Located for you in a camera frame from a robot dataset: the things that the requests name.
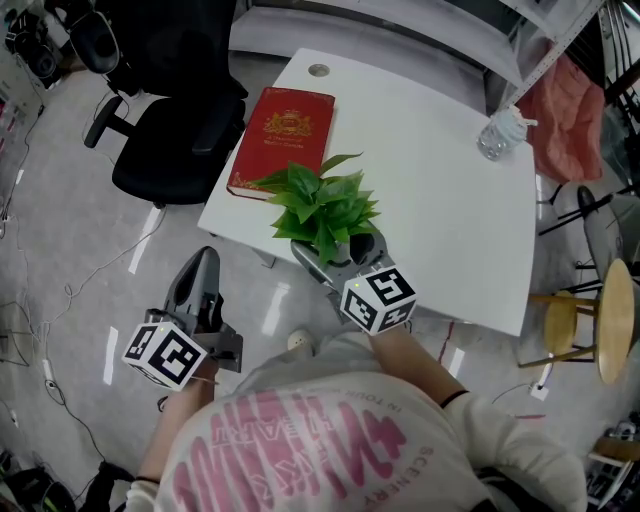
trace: tiled floor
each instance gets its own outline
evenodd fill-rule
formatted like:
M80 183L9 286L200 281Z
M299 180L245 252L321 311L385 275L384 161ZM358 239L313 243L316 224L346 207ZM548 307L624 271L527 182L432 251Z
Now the tiled floor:
M261 89L274 81L284 65L280 59L232 56L234 76L250 91L249 111ZM73 75L53 92L32 133L26 171L16 187L11 209L19 219L19 243L25 252L19 252L16 245L16 219L8 224L6 236L0 241L0 300L23 300L26 256L34 324L51 320L65 309L65 283L77 291L93 269L134 243L150 211L148 203L111 184L112 164L104 155L117 157L124 142L119 135L105 134L97 147L103 154L82 144L83 127L86 130L88 118L106 91L96 75ZM150 101L148 96L133 100L128 119L135 121ZM0 190L6 194L13 179L0 176ZM619 186L606 181L596 184L594 190L603 193ZM548 197L552 187L544 180L539 185ZM555 211L574 206L575 187L567 186ZM278 262L267 269L247 247L213 239L198 230L196 221L201 210L202 206L170 207L135 275L128 272L132 258L129 252L98 272L70 311L51 325L46 350L69 408L91 427L106 457L133 472L154 428L156 401L163 393L118 360L113 384L106 385L102 376L107 337L110 327L118 330L119 353L136 324L143 320L144 310L161 305L177 270L200 247L210 244L220 253L223 317L245 338L245 374L284 350L287 334L299 326L306 325L318 337L344 328L324 299L325 288L300 268ZM554 215L551 207L541 206L540 226L551 223ZM581 222L538 238L532 289L551 292L577 283L580 275L573 269L573 262L588 259ZM582 278L590 276L585 272ZM449 366L455 359L463 384L488 399L512 386L535 381L541 371L519 370L516 361L544 355L543 315L543 308L531 306L520 338L456 324L443 363ZM28 330L14 306L0 310L0 321L3 329ZM413 321L413 332L436 356L448 329L448 321L425 316ZM579 343L589 343L591 326L581 324L578 338ZM95 474L99 457L83 427L47 396L41 364L45 347L37 342L32 345L30 337L23 334L16 334L15 340L32 365L0 365L0 398L16 411L20 425L16 429L0 407L0 443L14 450L26 465L37 454L73 492L79 492ZM12 345L6 350L2 357L17 358ZM620 380L606 387L592 365L556 365L547 384L550 392L546 401L528 397L526 388L518 388L497 404L514 415L545 415L523 421L530 421L584 455L598 435L624 417L636 401L640 383L633 375L639 368L640 354L634 350ZM242 378L223 375L221 391L229 392Z

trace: artificial plant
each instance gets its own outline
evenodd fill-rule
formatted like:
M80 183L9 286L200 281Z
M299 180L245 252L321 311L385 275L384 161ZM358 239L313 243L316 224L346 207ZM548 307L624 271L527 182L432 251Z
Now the artificial plant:
M352 235L377 232L369 222L378 215L373 210L377 201L369 200L372 191L359 191L362 171L323 178L336 165L361 154L335 155L320 166L318 173L289 162L287 169L254 181L254 185L275 194L268 202L286 208L272 224L277 228L273 237L310 242L324 265L336 257L336 242L346 244Z

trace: chair armrest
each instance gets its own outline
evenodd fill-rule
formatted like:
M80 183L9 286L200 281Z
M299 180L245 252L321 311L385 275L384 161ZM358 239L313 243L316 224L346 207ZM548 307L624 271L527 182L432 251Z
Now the chair armrest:
M242 119L243 114L244 102L236 94L218 96L202 122L191 152L199 156L211 154L234 118Z
M84 138L84 145L86 147L95 148L106 128L111 128L126 137L131 136L134 126L116 115L116 110L118 110L120 103L122 103L122 98L116 96L107 101L105 106L102 107L100 114L98 114L98 117L96 117L89 129L89 133L87 133L87 136Z

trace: water bottle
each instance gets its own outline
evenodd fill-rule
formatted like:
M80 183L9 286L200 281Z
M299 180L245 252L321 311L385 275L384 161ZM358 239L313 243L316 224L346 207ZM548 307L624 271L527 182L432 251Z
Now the water bottle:
M525 119L518 107L511 105L496 112L477 139L478 149L489 160L498 160L527 139L527 128L538 121Z

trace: white t-shirt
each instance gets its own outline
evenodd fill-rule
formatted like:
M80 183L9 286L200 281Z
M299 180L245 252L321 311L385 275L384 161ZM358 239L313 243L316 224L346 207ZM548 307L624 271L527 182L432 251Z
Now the white t-shirt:
M554 510L586 509L582 465L471 394L443 410L393 377L351 372L212 402L184 426L159 489L127 511L470 511L474 469L521 473Z

